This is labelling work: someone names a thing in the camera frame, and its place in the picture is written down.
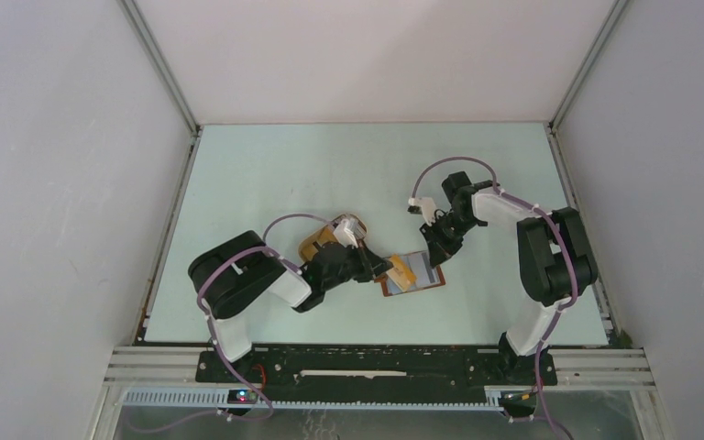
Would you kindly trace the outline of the brown leather card holder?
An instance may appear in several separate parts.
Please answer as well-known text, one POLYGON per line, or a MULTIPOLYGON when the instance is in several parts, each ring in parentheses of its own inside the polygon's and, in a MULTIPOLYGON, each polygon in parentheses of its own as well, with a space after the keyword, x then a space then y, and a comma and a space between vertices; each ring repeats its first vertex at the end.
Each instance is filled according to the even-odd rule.
POLYGON ((427 250, 387 257, 392 268, 377 277, 384 297, 420 292, 446 285, 440 266, 433 267, 427 250))

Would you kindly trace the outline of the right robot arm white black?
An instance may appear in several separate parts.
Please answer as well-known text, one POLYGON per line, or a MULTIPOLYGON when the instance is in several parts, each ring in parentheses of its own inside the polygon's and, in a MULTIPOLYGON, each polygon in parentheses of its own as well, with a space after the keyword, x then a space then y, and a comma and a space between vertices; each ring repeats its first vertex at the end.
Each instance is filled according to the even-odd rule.
POLYGON ((546 211, 494 181, 473 183, 463 171, 449 175, 442 188, 450 203, 446 211, 430 197, 414 195, 408 201, 410 213, 423 218, 420 232, 431 266, 454 257, 476 226, 501 227, 517 241, 527 298, 502 335, 496 369, 503 380, 519 383, 532 373, 531 356, 547 347, 559 316, 598 278, 586 229, 574 208, 546 211))

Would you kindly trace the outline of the orange VIP credit card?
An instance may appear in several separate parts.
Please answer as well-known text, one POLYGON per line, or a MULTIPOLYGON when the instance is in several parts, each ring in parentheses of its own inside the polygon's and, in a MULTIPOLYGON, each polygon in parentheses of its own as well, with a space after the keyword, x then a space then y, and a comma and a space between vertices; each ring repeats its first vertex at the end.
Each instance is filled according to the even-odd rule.
POLYGON ((391 268, 386 271, 391 281, 401 292, 407 292, 416 283, 417 277, 409 265, 398 255, 388 257, 391 268))

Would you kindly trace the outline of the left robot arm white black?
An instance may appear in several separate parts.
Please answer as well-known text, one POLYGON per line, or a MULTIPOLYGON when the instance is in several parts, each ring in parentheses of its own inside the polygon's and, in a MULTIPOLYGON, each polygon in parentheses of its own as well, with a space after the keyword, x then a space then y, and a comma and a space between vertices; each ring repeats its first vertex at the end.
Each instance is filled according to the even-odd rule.
POLYGON ((373 282, 392 268, 389 260, 355 239, 335 238, 311 242, 309 256, 294 267, 249 230, 197 257, 188 276, 212 343, 221 348, 217 368, 238 382, 253 369, 244 312, 260 296, 274 295, 305 313, 321 304, 328 291, 350 281, 373 282))

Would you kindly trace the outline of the white portrait credit card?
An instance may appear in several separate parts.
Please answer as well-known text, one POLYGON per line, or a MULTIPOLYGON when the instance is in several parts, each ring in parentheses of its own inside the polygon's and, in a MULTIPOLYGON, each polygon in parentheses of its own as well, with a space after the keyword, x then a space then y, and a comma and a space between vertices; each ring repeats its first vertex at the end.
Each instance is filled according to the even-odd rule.
POLYGON ((436 268, 429 264, 429 254, 427 251, 415 252, 409 256, 410 268, 417 277, 414 285, 415 289, 430 289, 441 284, 440 276, 436 268))

